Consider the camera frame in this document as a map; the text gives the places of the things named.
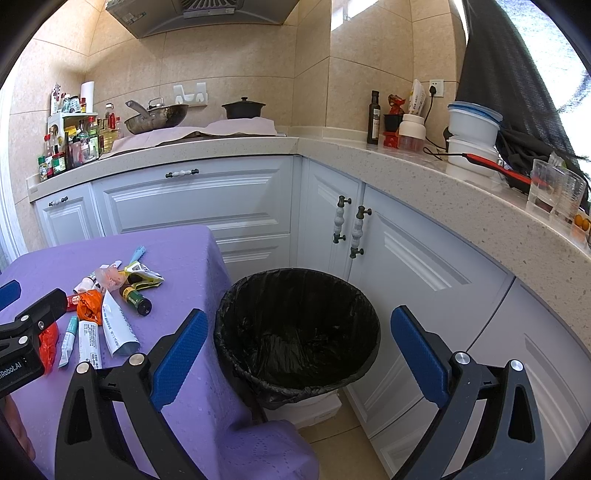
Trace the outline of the person left hand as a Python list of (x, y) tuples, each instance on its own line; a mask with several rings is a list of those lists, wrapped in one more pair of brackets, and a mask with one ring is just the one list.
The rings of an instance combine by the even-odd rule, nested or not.
[(31, 460), (35, 460), (36, 454), (35, 454), (34, 447), (31, 443), (31, 440), (28, 437), (26, 428), (21, 420), (21, 416), (20, 416), (18, 407), (10, 395), (7, 395), (4, 398), (3, 412), (4, 412), (4, 416), (7, 420), (7, 423), (10, 426), (11, 431), (15, 435), (19, 444), (25, 450), (28, 457)]

